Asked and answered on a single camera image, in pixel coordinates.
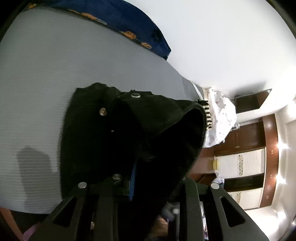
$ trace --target metal snap button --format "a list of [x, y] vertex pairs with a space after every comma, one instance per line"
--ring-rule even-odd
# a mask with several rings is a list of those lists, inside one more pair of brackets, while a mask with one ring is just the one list
[[102, 115], [102, 116], [107, 115], [107, 111], [106, 111], [105, 108], [101, 108], [100, 111], [99, 111], [99, 113], [100, 113], [100, 115]]
[[120, 174], [114, 174], [112, 177], [114, 180], [119, 180], [121, 178]]
[[133, 98], [139, 98], [141, 95], [139, 93], [132, 93], [131, 97]]
[[79, 188], [86, 188], [86, 182], [81, 182], [78, 184]]
[[218, 183], [212, 183], [211, 188], [213, 189], [219, 189], [220, 185]]

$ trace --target white cloth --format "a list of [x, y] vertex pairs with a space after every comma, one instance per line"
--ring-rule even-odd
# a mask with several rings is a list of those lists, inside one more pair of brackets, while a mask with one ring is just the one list
[[220, 91], [212, 88], [205, 92], [205, 100], [209, 102], [212, 128], [206, 132], [204, 147], [211, 147], [222, 142], [237, 121], [235, 106]]

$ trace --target wooden cabinet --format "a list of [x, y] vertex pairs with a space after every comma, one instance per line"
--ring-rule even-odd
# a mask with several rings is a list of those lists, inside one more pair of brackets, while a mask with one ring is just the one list
[[265, 134], [263, 122], [256, 122], [241, 126], [231, 131], [225, 138], [225, 143], [215, 146], [215, 155], [223, 156], [265, 147]]
[[271, 205], [276, 188], [276, 175], [279, 169], [278, 133], [275, 115], [262, 117], [266, 139], [266, 171], [260, 207]]

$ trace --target ceiling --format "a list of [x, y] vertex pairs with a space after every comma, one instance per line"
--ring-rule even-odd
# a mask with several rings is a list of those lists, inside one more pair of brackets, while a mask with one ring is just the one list
[[296, 40], [265, 0], [127, 1], [161, 29], [182, 76], [230, 99], [274, 88], [296, 66]]
[[286, 180], [285, 184], [277, 183], [272, 207], [282, 210], [286, 218], [279, 226], [282, 236], [296, 214], [296, 99], [285, 108], [275, 113], [279, 143], [286, 143], [288, 149], [279, 148], [279, 175]]

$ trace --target gray mat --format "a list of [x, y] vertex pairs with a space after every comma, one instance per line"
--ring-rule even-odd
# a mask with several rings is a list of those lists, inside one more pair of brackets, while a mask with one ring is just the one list
[[60, 202], [59, 136], [75, 88], [186, 96], [164, 59], [120, 33], [72, 13], [19, 14], [0, 43], [0, 206], [49, 213]]

